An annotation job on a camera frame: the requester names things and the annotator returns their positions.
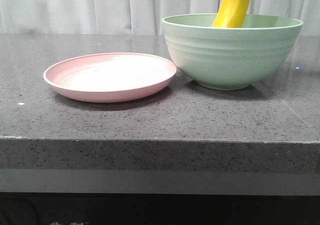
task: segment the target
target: granite countertop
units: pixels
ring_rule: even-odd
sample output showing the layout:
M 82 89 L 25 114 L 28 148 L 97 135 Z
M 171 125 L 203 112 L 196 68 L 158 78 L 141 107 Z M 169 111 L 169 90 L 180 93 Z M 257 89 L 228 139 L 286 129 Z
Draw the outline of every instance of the granite countertop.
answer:
M 0 168 L 312 175 L 319 51 L 319 36 L 300 36 L 275 74 L 238 91 L 179 71 L 154 95 L 102 104 L 55 93 L 43 72 L 95 53 L 170 59 L 163 36 L 0 34 Z

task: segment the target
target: curtain fold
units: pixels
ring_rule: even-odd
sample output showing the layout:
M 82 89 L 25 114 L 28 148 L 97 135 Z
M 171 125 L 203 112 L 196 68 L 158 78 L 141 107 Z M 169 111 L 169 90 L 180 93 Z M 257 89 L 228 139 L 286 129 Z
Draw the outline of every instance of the curtain fold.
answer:
M 162 34 L 161 19 L 216 13 L 221 0 L 0 0 L 1 33 Z M 319 0 L 251 0 L 248 13 L 301 19 L 320 36 Z

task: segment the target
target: plate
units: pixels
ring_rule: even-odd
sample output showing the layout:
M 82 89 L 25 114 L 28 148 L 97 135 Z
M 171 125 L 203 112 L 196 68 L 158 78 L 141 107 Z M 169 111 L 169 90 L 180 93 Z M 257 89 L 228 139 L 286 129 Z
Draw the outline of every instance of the plate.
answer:
M 118 103 L 164 89 L 177 72 L 163 57 L 133 52 L 98 53 L 60 61 L 44 80 L 67 98 L 91 103 Z

